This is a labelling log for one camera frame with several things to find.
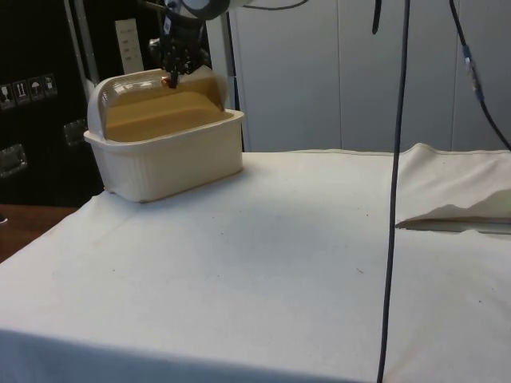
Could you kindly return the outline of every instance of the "white cloth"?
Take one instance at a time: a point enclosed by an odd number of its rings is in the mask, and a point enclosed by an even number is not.
[[[398,221],[511,219],[511,153],[440,152],[424,144],[403,156]]]
[[[374,381],[391,157],[244,163],[99,195],[0,265],[0,381]],[[510,243],[398,232],[386,381],[509,381]]]

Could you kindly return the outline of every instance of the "plastic container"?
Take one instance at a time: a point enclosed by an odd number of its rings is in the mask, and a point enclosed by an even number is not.
[[[122,143],[105,139],[106,109],[123,92],[161,87],[161,71],[135,73],[102,82],[89,102],[89,131],[105,189],[135,202],[150,202],[233,175],[242,170],[244,114],[151,140]]]

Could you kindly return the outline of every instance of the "white cabinet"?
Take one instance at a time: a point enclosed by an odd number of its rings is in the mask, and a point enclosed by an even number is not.
[[[511,3],[456,3],[488,107],[511,140]],[[373,0],[310,0],[293,10],[231,13],[247,150],[393,148],[403,1],[383,3],[376,36],[373,7]],[[226,33],[220,35],[210,34],[214,65]],[[409,55],[403,148],[417,142],[445,150],[502,148],[470,88],[447,0],[412,2]]]

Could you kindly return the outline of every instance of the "black wire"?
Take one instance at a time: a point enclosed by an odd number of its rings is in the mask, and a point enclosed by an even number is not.
[[[456,24],[456,29],[458,30],[458,36],[460,37],[461,45],[466,46],[465,34],[463,33],[463,29],[461,27],[460,18],[458,17],[458,12],[456,11],[454,0],[449,0],[449,5],[450,12],[453,14],[454,23]]]
[[[454,5],[454,0],[449,0],[449,5],[450,11],[453,14],[454,24],[456,24],[456,30],[458,31],[461,46],[463,46],[463,48],[468,50],[469,52],[468,45],[466,44],[465,40],[465,34],[463,33],[463,28],[461,27],[460,18],[458,17],[458,12],[456,11],[456,6]],[[493,120],[491,114],[489,113],[488,107],[486,106],[484,94],[482,92],[481,84],[479,83],[479,80],[477,78],[477,72],[475,67],[472,67],[471,70],[473,70],[473,76],[475,76],[474,82],[476,83],[477,99],[479,100],[479,104],[481,105],[482,112],[485,114],[486,120],[488,120],[490,126],[492,127],[497,137],[501,140],[503,145],[511,152],[511,144],[509,143],[509,141],[506,140],[502,131],[497,127],[497,124],[495,124],[495,121]]]
[[[275,8],[269,6],[243,6],[243,7],[248,8],[249,10],[292,10],[293,8],[298,8],[299,6],[302,6],[307,2],[309,2],[309,0],[302,0],[301,2],[297,2],[296,4],[291,4],[290,6],[276,6]]]
[[[501,130],[497,127],[497,124],[495,124],[495,121],[493,121],[493,118],[491,114],[489,114],[488,108],[486,107],[486,103],[484,101],[480,101],[482,112],[486,116],[486,120],[488,120],[490,126],[492,127],[495,134],[497,134],[498,138],[501,139],[504,146],[511,152],[511,144],[509,141],[506,140],[504,137],[504,134],[502,134]]]
[[[390,292],[392,290],[392,270],[394,267],[394,245],[396,234],[396,202],[398,194],[399,157],[401,155],[402,110],[405,103],[406,70],[408,67],[408,33],[410,29],[410,0],[405,0],[405,20],[402,31],[401,80],[399,84],[398,116],[394,136],[394,163],[390,188],[389,253],[386,265],[385,299],[383,303],[382,349],[378,367],[378,383],[383,382],[385,372],[386,345],[389,334]]]
[[[373,34],[378,32],[380,27],[380,18],[382,16],[382,0],[376,0],[374,5],[374,18],[373,18]]]

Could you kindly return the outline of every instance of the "wooden floor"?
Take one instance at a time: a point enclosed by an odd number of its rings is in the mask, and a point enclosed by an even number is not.
[[[0,263],[76,210],[71,207],[0,205],[0,215],[7,218],[6,223],[0,224]]]

